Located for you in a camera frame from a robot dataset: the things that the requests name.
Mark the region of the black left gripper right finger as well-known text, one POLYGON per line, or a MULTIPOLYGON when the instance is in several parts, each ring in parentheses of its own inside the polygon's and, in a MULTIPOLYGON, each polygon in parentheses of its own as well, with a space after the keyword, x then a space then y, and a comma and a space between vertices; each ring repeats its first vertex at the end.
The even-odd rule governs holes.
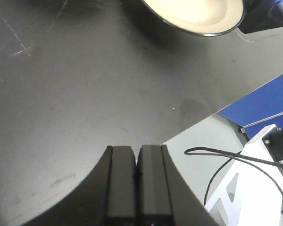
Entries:
POLYGON ((137 164, 141 226, 216 226, 177 170, 166 145, 143 145, 137 164))

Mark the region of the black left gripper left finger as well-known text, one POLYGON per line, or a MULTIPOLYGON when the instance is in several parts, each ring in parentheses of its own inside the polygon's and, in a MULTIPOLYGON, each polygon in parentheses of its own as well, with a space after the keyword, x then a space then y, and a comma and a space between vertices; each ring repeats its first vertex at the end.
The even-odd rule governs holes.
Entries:
POLYGON ((86 178, 27 226, 134 226, 135 157, 129 146, 107 146, 86 178))

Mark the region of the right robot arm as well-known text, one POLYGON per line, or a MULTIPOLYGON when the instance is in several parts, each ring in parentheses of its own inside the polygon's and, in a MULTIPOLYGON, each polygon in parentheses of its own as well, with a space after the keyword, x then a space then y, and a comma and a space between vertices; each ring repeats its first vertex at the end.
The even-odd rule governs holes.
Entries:
POLYGON ((245 0, 245 15, 238 26, 244 33, 283 27, 283 0, 245 0))

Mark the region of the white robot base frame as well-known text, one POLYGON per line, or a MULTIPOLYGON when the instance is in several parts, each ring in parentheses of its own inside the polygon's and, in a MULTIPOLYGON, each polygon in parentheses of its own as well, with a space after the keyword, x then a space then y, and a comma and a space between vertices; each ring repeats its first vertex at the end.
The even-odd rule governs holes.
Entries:
POLYGON ((283 226, 283 176, 262 163, 233 161, 205 209, 219 226, 283 226))

